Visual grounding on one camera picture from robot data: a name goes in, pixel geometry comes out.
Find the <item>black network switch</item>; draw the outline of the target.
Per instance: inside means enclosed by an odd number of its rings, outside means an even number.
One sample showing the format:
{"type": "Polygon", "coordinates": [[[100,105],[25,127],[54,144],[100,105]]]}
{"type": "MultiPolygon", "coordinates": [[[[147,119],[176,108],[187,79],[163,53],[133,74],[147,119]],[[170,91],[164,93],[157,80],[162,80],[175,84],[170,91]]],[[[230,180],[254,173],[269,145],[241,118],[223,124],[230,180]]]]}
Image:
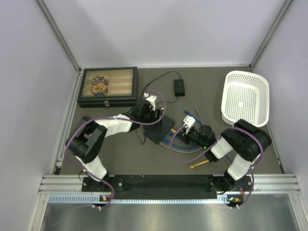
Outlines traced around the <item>black network switch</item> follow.
{"type": "Polygon", "coordinates": [[[158,122],[158,125],[153,125],[145,129],[143,134],[146,138],[158,145],[174,125],[175,121],[165,115],[162,120],[158,122]]]}

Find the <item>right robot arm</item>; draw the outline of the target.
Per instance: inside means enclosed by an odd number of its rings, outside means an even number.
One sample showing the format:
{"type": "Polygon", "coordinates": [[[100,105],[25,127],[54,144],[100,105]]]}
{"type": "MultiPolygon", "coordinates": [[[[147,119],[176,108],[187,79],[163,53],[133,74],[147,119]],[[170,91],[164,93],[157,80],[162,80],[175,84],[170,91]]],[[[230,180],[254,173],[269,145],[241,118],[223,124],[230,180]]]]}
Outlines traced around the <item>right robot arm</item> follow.
{"type": "Polygon", "coordinates": [[[225,189],[232,191],[242,185],[242,178],[247,175],[250,168],[258,164],[266,149],[272,144],[267,132],[243,119],[225,129],[218,139],[208,125],[202,125],[198,131],[194,126],[189,127],[186,122],[184,127],[185,131],[180,132],[180,138],[184,142],[202,146],[205,149],[203,154],[210,162],[217,162],[231,151],[236,152],[223,177],[225,189]]]}

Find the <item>black power adapter with cord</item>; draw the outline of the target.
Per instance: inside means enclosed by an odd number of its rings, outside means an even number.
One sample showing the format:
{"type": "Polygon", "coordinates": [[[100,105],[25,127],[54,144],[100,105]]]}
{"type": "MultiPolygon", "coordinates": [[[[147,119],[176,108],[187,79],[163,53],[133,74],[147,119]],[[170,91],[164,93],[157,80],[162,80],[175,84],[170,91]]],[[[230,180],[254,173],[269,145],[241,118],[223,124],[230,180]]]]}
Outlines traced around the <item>black power adapter with cord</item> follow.
{"type": "Polygon", "coordinates": [[[177,101],[178,97],[185,96],[184,81],[183,81],[183,79],[182,79],[180,73],[177,72],[177,71],[169,71],[169,72],[166,72],[166,73],[164,73],[164,74],[162,74],[162,75],[160,75],[160,76],[154,78],[154,79],[151,80],[148,84],[146,84],[145,87],[144,87],[143,90],[142,90],[142,93],[140,94],[140,98],[142,97],[142,95],[145,93],[146,89],[147,89],[152,83],[154,83],[154,82],[157,81],[158,79],[160,79],[160,78],[162,78],[162,77],[164,77],[164,76],[166,76],[166,75],[168,75],[168,74],[170,74],[170,73],[176,73],[176,74],[179,76],[178,79],[175,79],[175,80],[174,80],[174,84],[173,84],[173,85],[174,85],[174,88],[173,88],[173,89],[174,89],[174,95],[175,95],[176,98],[175,98],[175,100],[172,101],[172,102],[175,103],[175,102],[177,101]]]}

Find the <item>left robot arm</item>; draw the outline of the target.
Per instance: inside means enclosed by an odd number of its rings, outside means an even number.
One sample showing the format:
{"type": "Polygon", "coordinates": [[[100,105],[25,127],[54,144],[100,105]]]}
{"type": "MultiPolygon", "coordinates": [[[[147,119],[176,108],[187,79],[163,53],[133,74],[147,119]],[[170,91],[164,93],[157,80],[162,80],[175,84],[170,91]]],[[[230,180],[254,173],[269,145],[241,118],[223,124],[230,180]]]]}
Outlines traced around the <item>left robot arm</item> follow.
{"type": "Polygon", "coordinates": [[[70,151],[76,157],[93,179],[92,185],[97,190],[104,191],[109,186],[108,171],[99,158],[104,139],[118,133],[132,132],[141,125],[159,126],[164,112],[156,108],[156,98],[150,95],[140,99],[128,112],[113,117],[95,120],[85,116],[67,139],[64,151],[70,151]]]}

